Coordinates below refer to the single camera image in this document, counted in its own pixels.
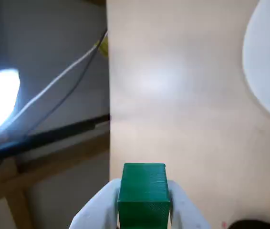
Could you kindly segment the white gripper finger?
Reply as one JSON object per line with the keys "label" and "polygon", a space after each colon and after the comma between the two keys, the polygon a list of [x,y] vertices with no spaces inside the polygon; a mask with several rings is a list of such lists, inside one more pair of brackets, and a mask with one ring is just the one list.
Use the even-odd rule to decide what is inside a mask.
{"label": "white gripper finger", "polygon": [[171,198],[170,222],[172,229],[211,228],[202,213],[178,183],[169,180],[168,189]]}
{"label": "white gripper finger", "polygon": [[115,229],[117,228],[121,180],[113,179],[102,187],[73,217],[71,229]]}

